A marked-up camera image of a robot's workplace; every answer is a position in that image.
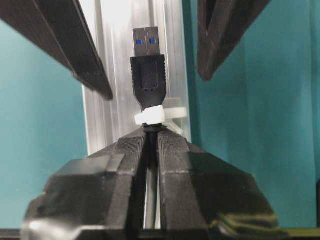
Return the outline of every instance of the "teal wall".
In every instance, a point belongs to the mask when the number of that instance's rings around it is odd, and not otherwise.
[[[209,82],[184,0],[192,142],[251,173],[282,227],[316,226],[320,1],[273,0]]]
[[[31,199],[87,155],[82,87],[0,21],[0,228],[19,228]]]

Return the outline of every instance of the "white plastic clip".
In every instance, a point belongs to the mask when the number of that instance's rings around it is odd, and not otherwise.
[[[135,124],[154,125],[163,124],[167,120],[180,119],[187,116],[187,109],[185,107],[166,108],[162,105],[146,108],[142,113],[134,116]]]

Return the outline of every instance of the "usb cable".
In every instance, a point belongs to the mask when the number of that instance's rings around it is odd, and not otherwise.
[[[133,29],[134,56],[130,58],[133,93],[141,110],[162,105],[166,94],[165,55],[160,54],[157,27]]]

